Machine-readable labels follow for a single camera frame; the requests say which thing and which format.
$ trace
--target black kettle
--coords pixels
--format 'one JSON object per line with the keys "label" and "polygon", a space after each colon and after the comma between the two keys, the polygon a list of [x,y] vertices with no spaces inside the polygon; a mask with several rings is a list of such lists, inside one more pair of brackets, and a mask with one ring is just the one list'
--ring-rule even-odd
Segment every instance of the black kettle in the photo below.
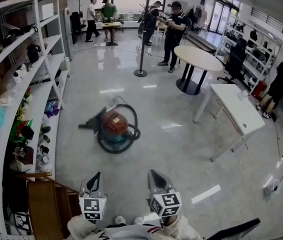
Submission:
{"label": "black kettle", "polygon": [[28,58],[30,63],[35,63],[36,61],[38,61],[38,59],[40,58],[39,54],[41,52],[41,48],[39,45],[37,44],[31,44],[27,47],[27,54],[28,54]]}

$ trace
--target black cap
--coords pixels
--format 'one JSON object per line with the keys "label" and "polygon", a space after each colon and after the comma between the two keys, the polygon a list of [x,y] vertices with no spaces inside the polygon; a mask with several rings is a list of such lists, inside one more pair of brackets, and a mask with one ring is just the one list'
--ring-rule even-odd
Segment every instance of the black cap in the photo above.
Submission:
{"label": "black cap", "polygon": [[182,5],[181,5],[180,2],[175,1],[175,2],[172,2],[171,7],[172,7],[172,8],[173,8],[173,7],[175,7],[175,8],[178,7],[179,9],[181,9],[181,8],[182,8]]}

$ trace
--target vacuum hose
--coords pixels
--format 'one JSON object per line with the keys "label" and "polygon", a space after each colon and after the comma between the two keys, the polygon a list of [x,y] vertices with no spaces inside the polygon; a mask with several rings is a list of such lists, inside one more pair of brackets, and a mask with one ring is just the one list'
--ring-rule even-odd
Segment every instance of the vacuum hose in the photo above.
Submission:
{"label": "vacuum hose", "polygon": [[129,143],[123,149],[120,149],[120,150],[109,149],[102,143],[102,139],[103,139],[102,131],[100,130],[97,134],[97,140],[98,140],[98,143],[101,146],[101,148],[103,150],[105,150],[106,152],[111,153],[111,154],[120,154],[120,153],[126,151],[133,144],[133,142],[138,140],[141,136],[141,131],[138,129],[138,119],[137,119],[137,114],[136,114],[135,109],[133,109],[133,107],[131,105],[128,105],[128,104],[117,104],[114,109],[122,108],[122,107],[129,109],[133,113],[133,117],[135,119],[134,125],[132,125],[130,123],[128,124],[129,127],[134,129],[133,135],[131,136],[128,133],[126,133],[126,135],[125,135],[125,137],[127,139],[129,139]]}

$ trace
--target picture frame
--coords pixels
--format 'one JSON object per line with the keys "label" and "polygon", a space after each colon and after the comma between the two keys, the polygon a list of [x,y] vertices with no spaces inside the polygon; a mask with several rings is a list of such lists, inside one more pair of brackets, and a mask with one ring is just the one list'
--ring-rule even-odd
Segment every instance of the picture frame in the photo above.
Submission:
{"label": "picture frame", "polygon": [[15,227],[25,231],[32,231],[30,217],[27,213],[12,212]]}

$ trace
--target white table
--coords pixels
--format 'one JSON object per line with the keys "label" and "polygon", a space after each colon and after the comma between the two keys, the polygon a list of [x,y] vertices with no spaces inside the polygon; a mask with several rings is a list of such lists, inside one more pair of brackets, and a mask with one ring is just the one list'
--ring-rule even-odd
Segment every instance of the white table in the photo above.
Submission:
{"label": "white table", "polygon": [[166,30],[167,30],[167,25],[165,25],[164,23],[158,23],[157,27],[157,31],[156,31],[156,41],[155,41],[155,46],[157,46],[158,44],[158,36],[160,33],[160,29],[163,29],[163,33],[165,34]]}
{"label": "white table", "polygon": [[118,46],[118,44],[114,42],[113,28],[114,27],[119,27],[121,25],[122,24],[119,21],[107,22],[107,23],[102,23],[101,24],[101,26],[103,28],[109,28],[110,29],[110,41],[106,42],[106,46]]}
{"label": "white table", "polygon": [[236,129],[239,133],[239,136],[236,136],[229,145],[222,148],[210,159],[213,162],[227,150],[232,148],[232,151],[234,152],[238,149],[254,134],[254,132],[256,132],[256,130],[263,127],[265,122],[248,98],[240,100],[238,93],[240,93],[241,90],[237,85],[210,84],[210,87],[207,88],[205,98],[193,118],[194,123],[198,121],[212,95],[212,92],[221,102],[221,108],[214,118],[217,118],[221,111],[224,110],[236,125]]}
{"label": "white table", "polygon": [[[182,61],[186,62],[186,67],[183,72],[182,78],[176,81],[176,86],[183,93],[189,95],[198,95],[201,91],[201,86],[204,82],[207,71],[223,70],[222,63],[212,54],[202,49],[198,49],[193,46],[179,45],[175,47],[174,52]],[[195,67],[203,70],[198,84],[194,81],[191,81]]]}

